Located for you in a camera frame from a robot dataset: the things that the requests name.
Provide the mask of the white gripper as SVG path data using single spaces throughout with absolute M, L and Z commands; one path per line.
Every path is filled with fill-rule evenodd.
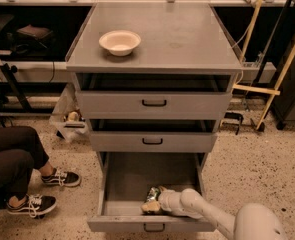
M 184 209 L 180 202 L 181 193 L 174 190 L 164 190 L 158 197 L 158 201 L 152 200 L 141 205 L 145 214 L 158 215 L 162 210 L 173 216 L 183 216 Z

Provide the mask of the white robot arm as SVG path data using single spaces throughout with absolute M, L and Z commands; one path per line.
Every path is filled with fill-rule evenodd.
M 173 216 L 205 218 L 228 240 L 289 240 L 278 217 L 264 205 L 247 203 L 233 216 L 190 188 L 177 192 L 163 186 L 151 187 L 141 210 L 146 214 L 168 212 Z

